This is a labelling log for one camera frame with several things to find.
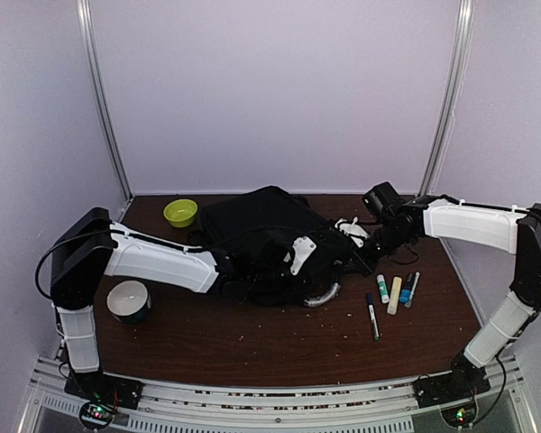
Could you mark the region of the white green glue stick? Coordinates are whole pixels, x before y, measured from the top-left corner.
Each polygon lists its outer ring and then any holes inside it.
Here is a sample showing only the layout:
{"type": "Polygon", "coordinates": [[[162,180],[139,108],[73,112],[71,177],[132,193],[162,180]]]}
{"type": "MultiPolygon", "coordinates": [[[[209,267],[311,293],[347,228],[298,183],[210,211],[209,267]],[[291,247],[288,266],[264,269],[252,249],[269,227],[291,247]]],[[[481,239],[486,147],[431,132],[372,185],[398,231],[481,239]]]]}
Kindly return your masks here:
{"type": "Polygon", "coordinates": [[[376,281],[378,284],[378,290],[381,297],[381,302],[383,304],[388,304],[390,302],[390,296],[387,288],[387,284],[385,281],[385,278],[382,274],[378,274],[376,277],[376,281]]]}

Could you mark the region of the black student backpack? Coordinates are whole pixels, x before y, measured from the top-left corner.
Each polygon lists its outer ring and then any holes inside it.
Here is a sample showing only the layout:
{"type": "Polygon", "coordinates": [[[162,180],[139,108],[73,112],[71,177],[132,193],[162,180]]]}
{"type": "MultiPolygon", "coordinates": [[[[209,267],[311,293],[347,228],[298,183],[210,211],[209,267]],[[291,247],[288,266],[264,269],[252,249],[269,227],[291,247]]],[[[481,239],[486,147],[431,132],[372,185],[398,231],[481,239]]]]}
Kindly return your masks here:
{"type": "Polygon", "coordinates": [[[263,306],[305,306],[322,299],[340,281],[355,243],[319,215],[305,198],[269,186],[203,207],[198,230],[188,235],[193,246],[227,253],[232,275],[215,286],[219,296],[263,306]],[[315,252],[293,276],[283,262],[295,239],[308,236],[315,252]]]}

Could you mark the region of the black green marker pen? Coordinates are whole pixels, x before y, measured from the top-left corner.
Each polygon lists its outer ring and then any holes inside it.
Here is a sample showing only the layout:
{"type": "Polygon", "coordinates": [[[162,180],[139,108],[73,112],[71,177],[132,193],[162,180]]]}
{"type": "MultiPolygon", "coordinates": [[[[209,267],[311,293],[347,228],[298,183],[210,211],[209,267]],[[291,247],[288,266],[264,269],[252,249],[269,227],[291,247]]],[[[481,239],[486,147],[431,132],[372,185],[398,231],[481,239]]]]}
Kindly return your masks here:
{"type": "Polygon", "coordinates": [[[367,292],[365,294],[365,298],[366,298],[366,302],[367,302],[367,306],[368,306],[368,310],[369,310],[369,317],[370,317],[370,321],[371,321],[371,329],[372,329],[372,333],[373,333],[373,340],[375,342],[378,342],[380,340],[381,334],[380,334],[378,321],[377,321],[377,317],[376,317],[373,297],[369,292],[367,292]]]}

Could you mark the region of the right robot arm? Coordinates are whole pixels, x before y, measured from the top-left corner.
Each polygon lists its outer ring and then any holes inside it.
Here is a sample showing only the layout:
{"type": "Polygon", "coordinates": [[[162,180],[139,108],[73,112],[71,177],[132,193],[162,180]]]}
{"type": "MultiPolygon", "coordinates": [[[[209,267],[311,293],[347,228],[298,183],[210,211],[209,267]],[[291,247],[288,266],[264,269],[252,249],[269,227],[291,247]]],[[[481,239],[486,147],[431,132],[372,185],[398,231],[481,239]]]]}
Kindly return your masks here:
{"type": "Polygon", "coordinates": [[[489,321],[455,357],[445,377],[445,391],[464,397],[481,378],[482,368],[516,339],[541,311],[541,204],[494,207],[448,195],[404,200],[383,182],[362,197],[376,230],[367,233],[358,220],[338,223],[358,246],[363,269],[372,273],[378,261],[423,237],[480,244],[509,253],[515,270],[509,293],[489,321]]]}

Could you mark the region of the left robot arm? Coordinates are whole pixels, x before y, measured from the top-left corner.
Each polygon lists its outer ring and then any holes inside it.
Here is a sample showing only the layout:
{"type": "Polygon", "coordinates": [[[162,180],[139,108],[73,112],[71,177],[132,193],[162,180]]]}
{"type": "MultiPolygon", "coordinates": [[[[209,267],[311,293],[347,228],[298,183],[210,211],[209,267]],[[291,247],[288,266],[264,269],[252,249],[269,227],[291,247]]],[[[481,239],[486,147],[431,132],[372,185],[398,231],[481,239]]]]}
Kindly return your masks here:
{"type": "Polygon", "coordinates": [[[230,256],[219,249],[147,235],[116,223],[107,209],[93,207],[42,255],[34,283],[58,312],[77,386],[91,400],[101,401],[112,390],[96,341],[94,301],[103,277],[131,277],[206,293],[233,272],[230,256]],[[39,286],[45,263],[50,264],[47,289],[39,286]]]}

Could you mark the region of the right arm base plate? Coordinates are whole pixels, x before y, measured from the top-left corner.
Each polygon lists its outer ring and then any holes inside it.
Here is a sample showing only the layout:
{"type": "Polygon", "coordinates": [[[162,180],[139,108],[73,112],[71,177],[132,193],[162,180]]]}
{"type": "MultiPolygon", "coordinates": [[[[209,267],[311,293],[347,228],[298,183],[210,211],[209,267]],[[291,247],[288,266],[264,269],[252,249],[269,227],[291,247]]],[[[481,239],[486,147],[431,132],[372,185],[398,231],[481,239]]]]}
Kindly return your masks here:
{"type": "Polygon", "coordinates": [[[453,373],[419,377],[412,386],[420,409],[469,400],[491,389],[489,380],[482,375],[470,382],[458,382],[453,373]]]}

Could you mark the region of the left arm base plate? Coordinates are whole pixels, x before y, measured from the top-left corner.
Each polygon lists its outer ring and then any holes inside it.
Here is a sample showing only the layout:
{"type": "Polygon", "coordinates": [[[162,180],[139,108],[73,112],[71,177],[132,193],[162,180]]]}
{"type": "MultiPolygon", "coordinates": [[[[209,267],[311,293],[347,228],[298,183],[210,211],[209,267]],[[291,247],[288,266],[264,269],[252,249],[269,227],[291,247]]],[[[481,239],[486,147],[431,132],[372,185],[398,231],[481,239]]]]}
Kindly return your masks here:
{"type": "Polygon", "coordinates": [[[101,372],[71,373],[64,392],[96,403],[136,410],[143,384],[101,372]]]}

